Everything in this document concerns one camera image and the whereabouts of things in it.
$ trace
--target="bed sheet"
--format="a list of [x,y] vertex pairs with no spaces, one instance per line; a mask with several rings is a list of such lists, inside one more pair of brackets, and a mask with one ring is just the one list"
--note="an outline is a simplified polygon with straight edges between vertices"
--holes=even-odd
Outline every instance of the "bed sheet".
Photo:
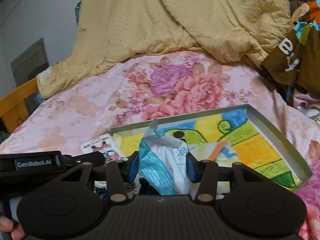
[[312,92],[303,94],[297,89],[294,90],[293,107],[303,106],[304,108],[317,108],[320,110],[320,96]]
[[[111,127],[246,103],[285,134],[310,164],[319,160],[319,128],[287,106],[270,81],[244,62],[222,64],[190,51],[132,58],[51,97],[0,144],[0,153],[60,150],[75,156],[81,154],[80,144]],[[298,194],[319,214],[320,164],[311,167],[316,176]],[[305,239],[311,239],[312,230],[310,223],[304,225]]]

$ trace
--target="blue and white plastic bag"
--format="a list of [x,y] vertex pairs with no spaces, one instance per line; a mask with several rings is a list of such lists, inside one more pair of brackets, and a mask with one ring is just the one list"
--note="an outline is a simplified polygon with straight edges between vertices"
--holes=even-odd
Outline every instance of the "blue and white plastic bag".
[[191,182],[187,176],[184,141],[160,132],[154,119],[139,144],[139,172],[161,194],[188,194]]

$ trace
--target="hand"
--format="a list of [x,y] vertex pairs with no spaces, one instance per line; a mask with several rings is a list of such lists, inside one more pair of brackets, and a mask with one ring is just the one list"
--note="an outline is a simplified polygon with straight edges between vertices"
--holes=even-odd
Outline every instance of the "hand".
[[0,233],[2,232],[11,232],[11,238],[13,240],[21,240],[26,235],[20,224],[13,226],[12,220],[0,215]]

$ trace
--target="gray wall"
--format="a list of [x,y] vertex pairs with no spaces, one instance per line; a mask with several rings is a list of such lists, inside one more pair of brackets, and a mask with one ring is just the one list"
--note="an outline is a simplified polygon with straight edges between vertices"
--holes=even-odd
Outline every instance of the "gray wall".
[[70,56],[76,39],[74,9],[79,1],[0,1],[0,97],[16,87],[11,62],[41,37],[49,65]]

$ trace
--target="yellow blanket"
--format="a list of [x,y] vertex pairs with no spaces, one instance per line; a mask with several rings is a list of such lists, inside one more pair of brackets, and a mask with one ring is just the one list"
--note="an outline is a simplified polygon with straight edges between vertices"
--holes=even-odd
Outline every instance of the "yellow blanket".
[[43,98],[142,54],[181,49],[259,66],[289,27],[288,0],[83,0],[72,55],[54,66]]

